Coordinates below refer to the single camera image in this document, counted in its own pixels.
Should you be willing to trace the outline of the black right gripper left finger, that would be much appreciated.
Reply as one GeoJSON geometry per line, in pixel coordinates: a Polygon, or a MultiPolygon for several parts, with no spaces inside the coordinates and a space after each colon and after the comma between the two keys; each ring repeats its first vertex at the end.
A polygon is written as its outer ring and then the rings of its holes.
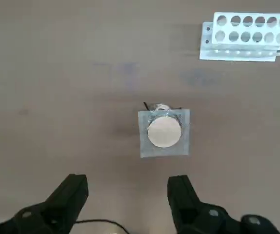
{"type": "Polygon", "coordinates": [[[68,234],[88,199],[86,175],[69,174],[44,201],[0,223],[0,234],[68,234]]]}

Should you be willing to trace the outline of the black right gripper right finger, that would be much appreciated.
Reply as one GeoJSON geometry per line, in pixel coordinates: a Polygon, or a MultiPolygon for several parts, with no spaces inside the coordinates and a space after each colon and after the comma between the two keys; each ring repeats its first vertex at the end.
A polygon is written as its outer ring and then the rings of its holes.
{"type": "Polygon", "coordinates": [[[237,221],[223,207],[200,201],[187,175],[169,177],[167,196],[178,234],[280,234],[263,216],[237,221]]]}

